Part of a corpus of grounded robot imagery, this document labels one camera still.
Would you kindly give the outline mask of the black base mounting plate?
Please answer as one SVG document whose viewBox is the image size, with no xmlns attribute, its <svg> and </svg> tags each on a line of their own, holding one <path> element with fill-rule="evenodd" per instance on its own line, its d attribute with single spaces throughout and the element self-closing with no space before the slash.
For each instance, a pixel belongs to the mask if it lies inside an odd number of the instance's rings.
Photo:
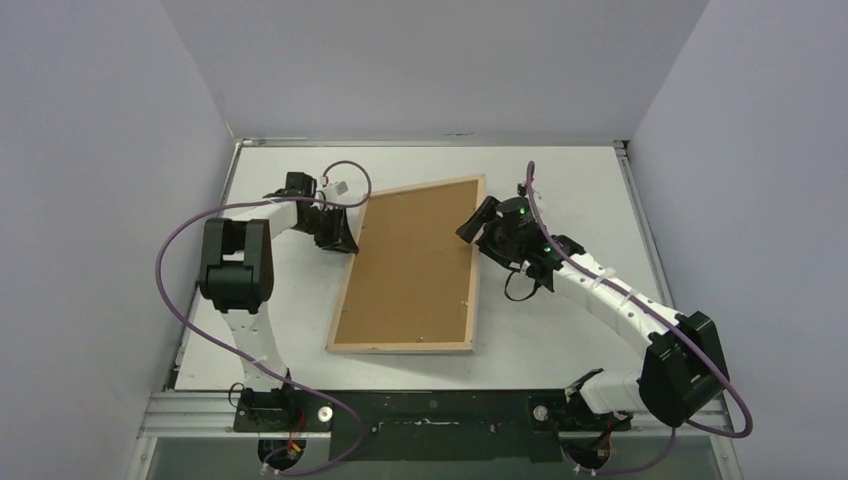
<svg viewBox="0 0 848 480">
<path fill-rule="evenodd" d="M 569 453 L 599 466 L 611 434 L 632 422 L 626 413 L 594 414 L 550 389 L 330 391 L 326 398 L 247 389 L 232 405 L 233 431 L 259 434 L 259 455 L 281 470 L 322 436 L 330 460 L 551 463 Z"/>
</svg>

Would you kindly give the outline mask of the aluminium front rail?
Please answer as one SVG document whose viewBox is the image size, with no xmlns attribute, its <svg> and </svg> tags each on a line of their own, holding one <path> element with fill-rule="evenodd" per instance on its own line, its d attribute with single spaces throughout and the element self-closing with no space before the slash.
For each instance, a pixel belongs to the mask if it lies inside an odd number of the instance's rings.
<svg viewBox="0 0 848 480">
<path fill-rule="evenodd" d="M 138 438 L 284 438 L 287 433 L 244 433 L 233 429 L 235 407 L 227 400 L 226 392 L 163 392 L 155 393 L 148 401 Z M 723 400 L 711 401 L 694 417 L 703 425 L 729 428 L 731 418 Z M 670 428 L 648 414 L 636 414 L 632 428 L 621 436 L 667 438 Z M 706 432 L 684 425 L 677 437 L 706 436 Z"/>
</svg>

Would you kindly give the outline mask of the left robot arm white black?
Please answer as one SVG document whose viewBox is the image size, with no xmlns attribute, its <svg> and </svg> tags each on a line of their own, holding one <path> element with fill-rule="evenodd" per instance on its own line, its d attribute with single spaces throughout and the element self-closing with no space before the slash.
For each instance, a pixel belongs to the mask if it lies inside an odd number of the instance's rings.
<svg viewBox="0 0 848 480">
<path fill-rule="evenodd" d="M 276 345 L 268 302 L 275 282 L 272 241 L 292 230 L 310 235 L 325 251 L 356 254 L 359 247 L 341 199 L 345 182 L 294 172 L 283 188 L 232 217 L 204 224 L 199 272 L 203 298 L 229 327 L 242 360 L 244 391 L 239 406 L 282 431 L 297 420 L 290 370 Z"/>
</svg>

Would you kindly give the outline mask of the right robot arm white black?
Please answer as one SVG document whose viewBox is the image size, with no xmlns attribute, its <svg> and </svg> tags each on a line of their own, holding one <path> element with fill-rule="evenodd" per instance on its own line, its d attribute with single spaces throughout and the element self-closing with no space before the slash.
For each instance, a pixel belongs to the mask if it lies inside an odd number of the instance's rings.
<svg viewBox="0 0 848 480">
<path fill-rule="evenodd" d="M 679 427 L 719 395 L 728 371 L 714 322 L 684 315 L 621 280 L 565 235 L 546 237 L 527 198 L 486 197 L 456 231 L 466 243 L 509 270 L 581 305 L 639 355 L 624 372 L 597 368 L 565 390 L 565 414 L 588 429 L 604 415 L 650 413 Z"/>
</svg>

